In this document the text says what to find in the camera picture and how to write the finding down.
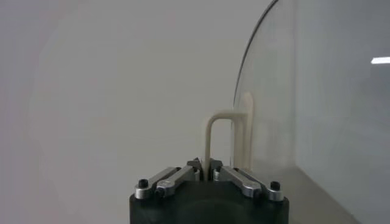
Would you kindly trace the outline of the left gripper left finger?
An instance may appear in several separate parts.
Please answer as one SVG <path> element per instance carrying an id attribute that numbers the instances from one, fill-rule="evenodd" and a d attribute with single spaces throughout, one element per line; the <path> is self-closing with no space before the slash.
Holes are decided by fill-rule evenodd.
<path id="1" fill-rule="evenodd" d="M 183 167 L 167 167 L 148 179 L 140 179 L 133 194 L 139 200 L 149 199 L 156 192 L 163 198 L 170 197 L 184 182 L 202 179 L 202 165 L 200 159 L 195 158 L 188 161 Z"/>

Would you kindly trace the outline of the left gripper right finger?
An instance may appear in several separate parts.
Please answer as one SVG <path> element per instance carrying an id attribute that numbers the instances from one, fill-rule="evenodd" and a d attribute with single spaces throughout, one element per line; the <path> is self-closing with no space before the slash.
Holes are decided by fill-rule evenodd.
<path id="1" fill-rule="evenodd" d="M 250 170 L 224 166 L 220 160 L 210 160 L 209 177 L 213 181 L 233 183 L 244 196 L 249 198 L 265 197 L 269 201 L 284 200 L 281 185 L 278 181 L 272 181 L 267 186 L 255 177 Z"/>

